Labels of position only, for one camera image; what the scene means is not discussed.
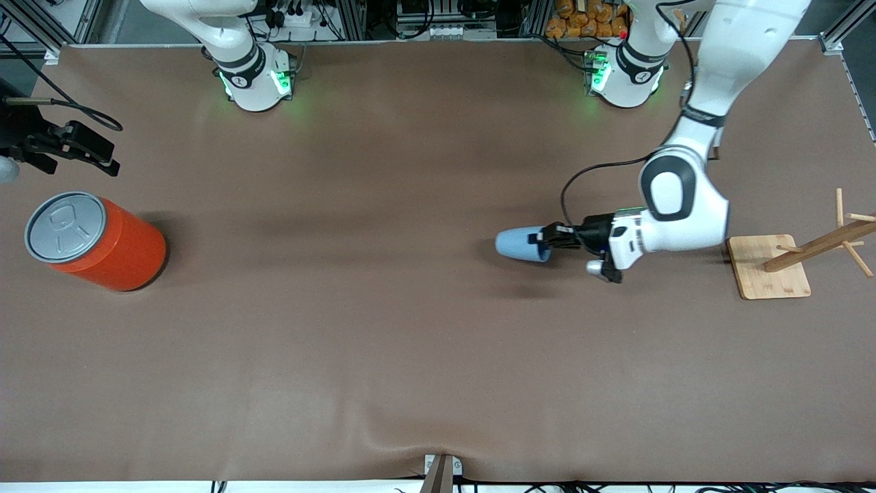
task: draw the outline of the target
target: floor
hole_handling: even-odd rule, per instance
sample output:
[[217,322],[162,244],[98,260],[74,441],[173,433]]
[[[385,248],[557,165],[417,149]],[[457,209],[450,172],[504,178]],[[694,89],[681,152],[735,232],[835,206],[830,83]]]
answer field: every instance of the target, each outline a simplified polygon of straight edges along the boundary
[[[797,33],[818,34],[843,13],[851,0],[813,0]],[[194,37],[176,24],[149,12],[138,0],[117,0],[96,42],[116,44],[194,43]],[[876,16],[870,16],[843,42],[844,57],[863,108],[876,115]],[[20,61],[0,60],[0,73],[29,94],[36,75]]]

